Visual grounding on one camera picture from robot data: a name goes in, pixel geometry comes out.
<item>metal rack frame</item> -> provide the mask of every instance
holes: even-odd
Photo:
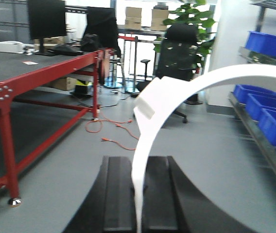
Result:
[[[252,0],[252,4],[260,6],[260,12],[257,18],[255,29],[256,32],[260,32],[263,25],[263,19],[266,12],[266,8],[276,10],[276,0]]]
[[[245,47],[240,47],[239,53],[249,63],[269,64],[276,66],[276,58],[268,55],[248,50]]]
[[[238,102],[233,93],[230,93],[229,101],[231,102],[235,113],[241,119],[244,126],[249,131],[260,151],[265,156],[267,162],[270,164],[271,168],[276,174],[276,148],[272,146],[271,143],[266,139],[257,124],[245,111],[245,107]]]

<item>gray storage crate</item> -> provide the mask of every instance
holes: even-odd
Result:
[[[0,41],[6,40],[33,43],[26,0],[0,0]]]

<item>blue plastic bin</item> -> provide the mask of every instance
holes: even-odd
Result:
[[[259,120],[262,114],[262,108],[271,109],[276,111],[276,99],[259,96],[254,94],[248,94],[248,100],[246,102],[246,111],[253,120]]]
[[[258,127],[261,129],[268,141],[273,146],[276,146],[276,111],[263,108]]]
[[[245,48],[276,57],[276,35],[250,31]]]
[[[233,91],[234,96],[240,103],[246,103],[248,100],[248,94],[256,94],[260,96],[267,96],[276,99],[276,92],[252,85],[238,84]]]

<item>orange extension cord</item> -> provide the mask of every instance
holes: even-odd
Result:
[[[89,132],[89,133],[98,133],[98,132],[100,132],[101,129],[103,128],[103,126],[104,126],[103,122],[104,122],[104,121],[107,121],[107,122],[112,122],[113,124],[115,124],[116,127],[120,127],[120,128],[122,128],[122,129],[125,129],[125,130],[129,133],[129,135],[131,135],[133,138],[139,140],[139,138],[136,137],[136,136],[134,136],[134,135],[132,134],[132,132],[130,132],[129,129],[127,129],[126,127],[120,125],[120,124],[129,124],[129,123],[131,123],[133,120],[130,119],[130,120],[128,120],[128,121],[123,121],[123,122],[114,121],[114,120],[110,120],[110,119],[106,118],[106,117],[103,115],[103,113],[100,112],[100,114],[103,116],[104,120],[92,120],[92,121],[88,122],[88,123],[85,125],[85,130],[86,130],[87,132]],[[91,131],[91,130],[88,128],[89,124],[91,124],[91,123],[100,123],[99,129],[96,130],[96,131]],[[123,149],[125,149],[125,150],[135,150],[135,149],[136,149],[136,148],[127,148],[127,147],[121,145],[118,141],[114,141],[114,140],[111,140],[111,139],[107,139],[107,138],[105,138],[105,137],[101,138],[101,140],[102,140],[103,142],[114,142],[114,143],[116,143],[119,147],[121,147],[121,148],[123,148]]]

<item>red table leg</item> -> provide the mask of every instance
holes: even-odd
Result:
[[[21,201],[19,197],[11,120],[9,111],[4,111],[2,109],[0,109],[0,134],[6,168],[7,188],[11,196],[9,204],[12,207],[16,207],[21,204]]]
[[[98,70],[94,69],[94,82],[93,82],[93,109],[92,109],[92,113],[93,113],[93,119],[97,119],[98,118],[98,113],[97,113],[97,109],[98,109],[98,102],[97,102],[97,85],[98,85]]]

